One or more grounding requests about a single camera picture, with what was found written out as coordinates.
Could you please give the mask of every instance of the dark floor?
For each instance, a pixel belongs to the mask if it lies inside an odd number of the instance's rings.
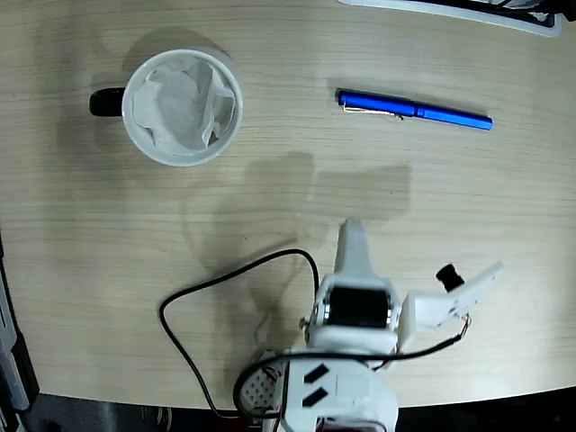
[[[396,431],[574,432],[574,401],[576,388],[570,388],[503,400],[401,409]],[[171,412],[171,432],[248,430],[243,420],[217,420],[207,410]],[[24,421],[28,432],[165,432],[167,413],[162,409],[159,416],[157,408],[40,395]]]

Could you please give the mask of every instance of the tissue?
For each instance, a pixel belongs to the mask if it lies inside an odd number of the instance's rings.
[[[133,96],[134,120],[154,145],[176,155],[206,149],[230,125],[236,96],[228,80],[199,58],[170,60],[151,70]]]

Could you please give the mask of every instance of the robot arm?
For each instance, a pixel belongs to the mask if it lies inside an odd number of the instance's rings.
[[[278,371],[269,405],[280,418],[265,421],[265,432],[392,432],[399,405],[391,386],[376,373],[382,362],[321,354],[385,356],[404,351],[419,329],[467,317],[501,271],[498,263],[464,283],[448,266],[437,275],[447,292],[410,292],[401,304],[390,280],[376,275],[370,265],[362,224],[347,220],[339,233],[334,273],[324,277],[310,320],[302,322],[305,352],[320,356],[291,360]]]

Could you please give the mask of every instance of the white robot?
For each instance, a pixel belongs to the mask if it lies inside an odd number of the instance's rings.
[[[334,273],[324,277],[310,319],[301,322],[306,348],[293,348],[275,363],[272,358],[245,371],[238,388],[241,404],[273,413],[260,416],[264,432],[392,432],[398,400],[376,370],[393,365],[386,356],[406,353],[417,330],[464,321],[460,335],[407,356],[423,356],[460,340],[470,324],[469,309],[501,271],[497,263],[465,283],[448,265],[436,275],[446,292],[409,292],[401,304],[390,280],[370,265],[362,224],[347,220],[339,233]]]

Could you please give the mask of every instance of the pen clip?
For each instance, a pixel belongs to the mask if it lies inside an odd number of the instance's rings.
[[[404,120],[404,117],[399,114],[395,114],[394,112],[389,111],[376,111],[376,110],[366,110],[365,108],[356,108],[352,106],[346,106],[346,102],[342,105],[342,110],[345,113],[363,113],[363,114],[382,114],[382,115],[391,115],[392,117],[396,117],[397,119]]]

